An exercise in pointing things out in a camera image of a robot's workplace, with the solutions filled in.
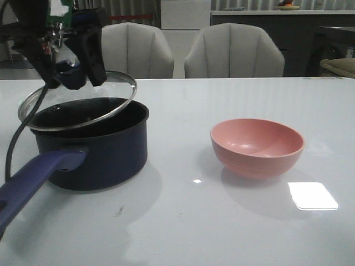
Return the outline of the gripper with board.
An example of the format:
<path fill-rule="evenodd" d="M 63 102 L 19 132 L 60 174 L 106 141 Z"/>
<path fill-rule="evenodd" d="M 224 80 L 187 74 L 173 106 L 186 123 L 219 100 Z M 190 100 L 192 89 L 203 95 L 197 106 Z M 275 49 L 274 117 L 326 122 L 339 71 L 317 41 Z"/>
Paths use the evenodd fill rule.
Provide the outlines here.
<path fill-rule="evenodd" d="M 61 34 L 64 44 L 76 55 L 79 68 L 92 86 L 107 80 L 102 56 L 102 29 L 107 25 L 103 7 L 76 9 L 74 1 L 5 1 L 17 21 L 1 24 L 1 43 L 13 41 L 12 49 L 22 54 L 49 88 L 60 82 L 54 77 L 55 63 L 48 36 Z"/>

